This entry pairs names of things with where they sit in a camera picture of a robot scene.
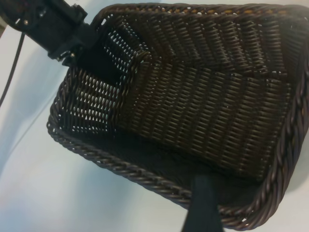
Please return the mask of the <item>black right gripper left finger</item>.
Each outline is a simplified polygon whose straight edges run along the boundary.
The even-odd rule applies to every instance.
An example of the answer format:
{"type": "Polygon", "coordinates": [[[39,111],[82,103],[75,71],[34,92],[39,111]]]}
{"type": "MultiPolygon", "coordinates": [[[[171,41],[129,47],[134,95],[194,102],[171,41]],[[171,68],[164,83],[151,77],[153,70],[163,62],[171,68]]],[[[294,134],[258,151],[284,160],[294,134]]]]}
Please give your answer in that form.
{"type": "Polygon", "coordinates": [[[203,177],[196,176],[192,185],[191,203],[183,225],[183,232],[202,232],[205,225],[202,217],[202,190],[203,177]]]}

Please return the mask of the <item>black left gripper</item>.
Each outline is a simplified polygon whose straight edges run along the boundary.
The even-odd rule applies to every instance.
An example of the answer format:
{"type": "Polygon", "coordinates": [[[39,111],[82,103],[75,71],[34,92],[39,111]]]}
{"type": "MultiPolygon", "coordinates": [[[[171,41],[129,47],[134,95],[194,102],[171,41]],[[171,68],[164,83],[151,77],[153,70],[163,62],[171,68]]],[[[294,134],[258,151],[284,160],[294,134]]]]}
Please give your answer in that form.
{"type": "Polygon", "coordinates": [[[2,0],[0,15],[64,65],[76,63],[105,82],[119,82],[121,72],[101,42],[101,35],[84,22],[87,12],[64,0],[2,0]]]}

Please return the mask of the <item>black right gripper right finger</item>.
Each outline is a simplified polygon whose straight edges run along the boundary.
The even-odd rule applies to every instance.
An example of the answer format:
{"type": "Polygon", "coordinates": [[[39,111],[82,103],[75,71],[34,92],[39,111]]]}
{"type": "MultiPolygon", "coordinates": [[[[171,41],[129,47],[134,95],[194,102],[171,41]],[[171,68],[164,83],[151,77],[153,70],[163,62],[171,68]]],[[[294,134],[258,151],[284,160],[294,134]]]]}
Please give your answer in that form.
{"type": "Polygon", "coordinates": [[[218,213],[218,204],[216,200],[215,191],[212,187],[211,181],[207,178],[203,178],[204,188],[204,210],[205,219],[204,227],[206,232],[220,232],[221,220],[218,213]]]}

